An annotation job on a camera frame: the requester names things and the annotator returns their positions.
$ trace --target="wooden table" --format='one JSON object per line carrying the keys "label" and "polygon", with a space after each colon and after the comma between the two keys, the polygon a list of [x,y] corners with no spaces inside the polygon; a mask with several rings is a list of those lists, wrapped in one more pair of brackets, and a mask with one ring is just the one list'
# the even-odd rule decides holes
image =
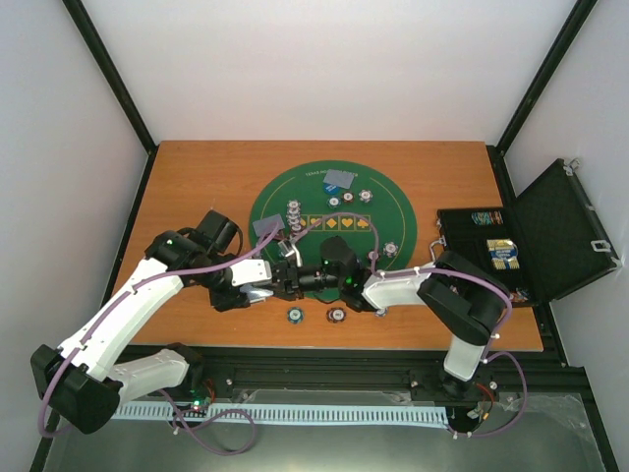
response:
{"label": "wooden table", "polygon": [[[211,207],[246,232],[254,200],[268,182],[298,164],[326,159],[373,167],[405,192],[419,230],[412,265],[429,261],[429,242],[438,237],[438,208],[501,205],[483,143],[163,142],[118,285],[130,276],[143,250],[159,233],[196,226]],[[287,309],[293,305],[305,311],[301,324],[286,321]],[[384,318],[350,313],[342,324],[326,320],[327,308],[311,299],[269,300],[245,310],[216,313],[205,289],[189,288],[167,302],[134,342],[384,349],[447,349],[450,343],[450,332],[427,307],[396,307]],[[494,346],[541,351],[533,311],[515,310]]]}

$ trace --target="white wall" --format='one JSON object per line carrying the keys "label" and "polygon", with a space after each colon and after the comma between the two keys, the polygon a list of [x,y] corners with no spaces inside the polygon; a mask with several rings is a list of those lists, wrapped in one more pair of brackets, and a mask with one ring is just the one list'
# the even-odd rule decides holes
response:
{"label": "white wall", "polygon": [[[517,192],[557,157],[583,182],[616,251],[629,255],[629,3],[599,2],[538,102],[507,165]],[[629,269],[553,303],[571,364],[584,365],[620,470],[629,470]]]}
{"label": "white wall", "polygon": [[86,0],[158,140],[495,144],[574,0]]}
{"label": "white wall", "polygon": [[97,310],[143,150],[62,2],[0,15],[0,459],[39,441],[29,358]]}

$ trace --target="white robotic arm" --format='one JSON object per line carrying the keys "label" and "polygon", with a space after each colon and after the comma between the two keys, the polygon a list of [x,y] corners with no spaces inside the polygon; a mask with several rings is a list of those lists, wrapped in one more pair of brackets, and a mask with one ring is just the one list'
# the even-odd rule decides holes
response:
{"label": "white robotic arm", "polygon": [[[488,335],[504,308],[491,291],[455,286],[447,278],[432,276],[429,272],[443,271],[433,264],[370,275],[338,237],[321,245],[322,265],[292,265],[287,259],[271,267],[266,261],[244,257],[232,264],[233,256],[230,259],[221,255],[231,242],[224,236],[231,231],[229,220],[211,212],[204,222],[205,231],[193,230],[189,237],[168,231],[155,238],[146,259],[87,324],[58,349],[42,345],[31,357],[40,396],[52,391],[50,406],[82,432],[96,431],[120,404],[160,388],[186,384],[193,390],[202,372],[202,361],[199,365],[199,356],[185,346],[114,365],[150,317],[193,282],[210,290],[211,305],[218,311],[245,308],[269,296],[294,300],[305,292],[331,287],[338,287],[341,299],[356,311],[426,304],[454,334],[444,368],[462,382],[473,376]],[[295,261],[299,260],[297,256],[293,256]],[[469,266],[459,260],[441,259],[446,267],[483,275],[467,262]],[[184,275],[192,272],[192,277]],[[148,278],[151,283],[140,283]],[[191,362],[196,365],[193,375]]]}

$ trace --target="green poker mat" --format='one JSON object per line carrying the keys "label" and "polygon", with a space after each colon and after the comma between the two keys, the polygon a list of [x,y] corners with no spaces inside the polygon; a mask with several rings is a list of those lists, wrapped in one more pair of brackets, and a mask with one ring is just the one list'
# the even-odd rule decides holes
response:
{"label": "green poker mat", "polygon": [[[332,209],[327,205],[331,197],[324,191],[323,179],[329,169],[352,172],[350,192],[354,201]],[[345,189],[338,189],[335,195],[342,200]],[[372,191],[372,200],[362,203],[359,193],[362,190]],[[285,234],[290,233],[286,222],[286,209],[290,200],[301,203],[301,224],[306,227],[327,214],[335,211],[351,211],[363,218],[337,216],[327,218],[322,225],[313,228],[297,247],[302,254],[304,265],[320,264],[319,246],[331,236],[342,236],[356,252],[359,259],[369,266],[367,255],[373,249],[374,239],[368,221],[371,221],[378,232],[380,258],[376,268],[395,270],[408,265],[417,241],[417,220],[411,203],[402,190],[384,174],[365,165],[342,160],[320,160],[293,167],[273,179],[258,195],[249,218],[249,235],[252,247],[258,237],[254,231],[254,221],[279,214],[286,226]],[[382,256],[385,243],[393,242],[399,250],[395,257]],[[271,242],[263,251],[265,259],[271,263],[280,260],[277,243]],[[338,298],[336,289],[325,290],[316,296],[324,301]]]}

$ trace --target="stack of poker chips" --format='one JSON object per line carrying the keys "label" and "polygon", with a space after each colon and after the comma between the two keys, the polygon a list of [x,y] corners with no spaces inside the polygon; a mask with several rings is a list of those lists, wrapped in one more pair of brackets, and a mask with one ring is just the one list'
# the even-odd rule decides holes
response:
{"label": "stack of poker chips", "polygon": [[354,194],[351,192],[344,192],[343,193],[343,203],[344,204],[350,204],[351,202],[354,201]]}
{"label": "stack of poker chips", "polygon": [[398,247],[398,245],[393,242],[386,243],[382,248],[382,253],[388,258],[394,258],[395,256],[397,256],[397,252],[399,251],[399,249],[400,248]]}
{"label": "stack of poker chips", "polygon": [[377,261],[380,258],[380,254],[377,251],[371,250],[367,253],[367,259],[371,261]]}
{"label": "stack of poker chips", "polygon": [[341,206],[341,199],[338,197],[330,197],[327,199],[327,206],[332,209],[339,208]]}
{"label": "stack of poker chips", "polygon": [[343,323],[347,313],[342,308],[330,308],[327,311],[327,320],[331,323]]}
{"label": "stack of poker chips", "polygon": [[286,206],[286,221],[291,228],[292,234],[297,234],[302,230],[302,204],[297,200],[289,200]]}
{"label": "stack of poker chips", "polygon": [[361,193],[358,194],[358,196],[361,202],[363,202],[364,204],[368,204],[372,201],[373,193],[371,190],[361,190]]}
{"label": "stack of poker chips", "polygon": [[287,319],[289,323],[293,325],[298,325],[304,320],[304,310],[299,307],[291,308],[287,313]]}

